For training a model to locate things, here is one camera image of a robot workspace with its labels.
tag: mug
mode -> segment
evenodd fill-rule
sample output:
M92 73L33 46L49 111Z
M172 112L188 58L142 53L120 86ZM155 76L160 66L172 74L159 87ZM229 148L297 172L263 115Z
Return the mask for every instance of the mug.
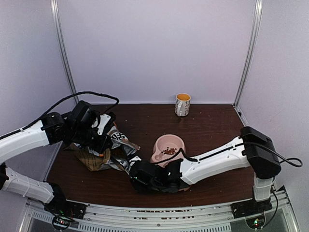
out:
M179 93L176 96L175 114L178 117L187 116L189 114L191 97L186 93Z

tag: mug handle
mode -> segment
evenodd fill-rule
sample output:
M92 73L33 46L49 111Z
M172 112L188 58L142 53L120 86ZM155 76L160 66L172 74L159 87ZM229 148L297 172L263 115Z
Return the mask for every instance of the mug handle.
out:
M178 106L177 106L177 116L181 116L182 115L182 111L181 108L183 106L183 102L179 102Z

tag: white mug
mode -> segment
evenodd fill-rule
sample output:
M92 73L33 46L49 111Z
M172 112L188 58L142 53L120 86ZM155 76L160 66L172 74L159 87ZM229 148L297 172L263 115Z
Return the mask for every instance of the white mug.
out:
M189 114L191 97L186 93L179 93L176 95L175 114L178 117L187 116Z

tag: pink bowl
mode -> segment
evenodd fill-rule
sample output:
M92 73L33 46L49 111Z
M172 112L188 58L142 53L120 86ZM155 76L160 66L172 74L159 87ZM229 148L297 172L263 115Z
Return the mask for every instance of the pink bowl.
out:
M171 148L175 149L175 152L173 154L164 154L165 150L169 150ZM174 134L166 134L159 137L154 145L154 154L150 158L151 163L160 162L162 160L168 159L174 154L176 154L179 149L182 148L185 152L185 146L183 140ZM178 156L174 157L171 160L162 162L158 164L161 167L166 166L169 162L173 160L177 160L179 158L184 159L183 154L180 153Z

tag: dark wooden table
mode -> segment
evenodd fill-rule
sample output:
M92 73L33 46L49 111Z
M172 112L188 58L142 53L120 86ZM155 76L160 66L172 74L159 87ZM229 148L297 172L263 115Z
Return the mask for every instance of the dark wooden table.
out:
M96 106L101 112L104 105ZM180 136L189 156L217 148L239 135L242 123L231 105L191 105L187 117L174 114L174 105L119 105L112 110L117 126L130 141L141 146L139 155L149 160L163 134ZM225 203L252 197L253 170L232 170L204 179L186 192L138 194L126 173L90 172L72 151L60 151L48 176L70 200L127 207L178 207Z

